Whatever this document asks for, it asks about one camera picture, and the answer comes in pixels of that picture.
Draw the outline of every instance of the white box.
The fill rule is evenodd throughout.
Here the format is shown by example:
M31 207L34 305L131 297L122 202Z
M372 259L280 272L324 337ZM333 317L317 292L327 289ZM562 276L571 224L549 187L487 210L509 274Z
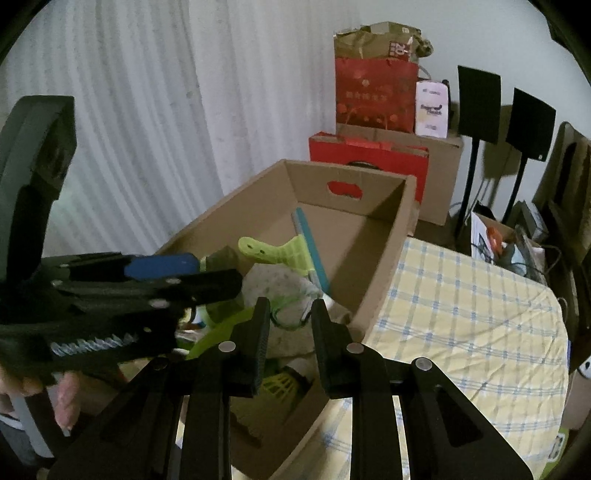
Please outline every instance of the white box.
M449 98L447 86L439 82L417 82L415 133L447 138Z

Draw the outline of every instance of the human hand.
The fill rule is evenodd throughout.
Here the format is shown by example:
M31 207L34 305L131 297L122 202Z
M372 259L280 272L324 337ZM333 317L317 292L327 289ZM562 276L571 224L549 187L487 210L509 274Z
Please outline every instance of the human hand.
M0 394L28 397L42 390L43 385L39 379L18 379L0 365ZM117 390L101 380L79 372L66 372L57 384L57 402L54 406L56 423L62 429L71 430L81 411L98 415L116 395ZM1 402L0 409L3 413L14 413L10 411L10 406L2 405Z

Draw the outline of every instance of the finger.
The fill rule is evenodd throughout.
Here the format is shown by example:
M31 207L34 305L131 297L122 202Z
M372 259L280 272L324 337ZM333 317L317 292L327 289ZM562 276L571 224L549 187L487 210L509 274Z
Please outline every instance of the finger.
M8 398L8 395L0 394L0 413L12 413L14 412L14 407Z
M76 372L66 372L57 384L57 404L70 405L80 391L80 377Z
M22 382L9 374L4 367L0 365L0 393L9 395L24 394Z
M67 406L56 405L55 419L60 428L71 430L76 425L78 417L80 417L80 404L77 401Z
M38 378L25 377L22 379L22 390L26 397L37 395L43 391L43 384Z

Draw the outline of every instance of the plaid tablecloth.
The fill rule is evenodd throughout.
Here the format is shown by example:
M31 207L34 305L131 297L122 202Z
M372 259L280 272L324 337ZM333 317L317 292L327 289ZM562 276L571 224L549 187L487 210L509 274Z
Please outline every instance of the plaid tablecloth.
M567 335L554 294L506 270L408 239L365 342L382 356L426 356L466 394L538 478L564 407ZM410 477L400 404L395 407ZM276 478L349 478L352 402L331 401L320 427ZM235 472L234 478L241 478Z

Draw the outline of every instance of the floor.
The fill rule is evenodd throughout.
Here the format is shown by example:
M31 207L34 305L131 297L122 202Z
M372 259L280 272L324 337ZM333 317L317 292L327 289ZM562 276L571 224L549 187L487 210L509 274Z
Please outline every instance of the floor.
M453 228L454 223L449 216L447 217L446 224L443 226L419 220L417 228L414 231L414 237L430 244L455 250L456 242L453 237Z

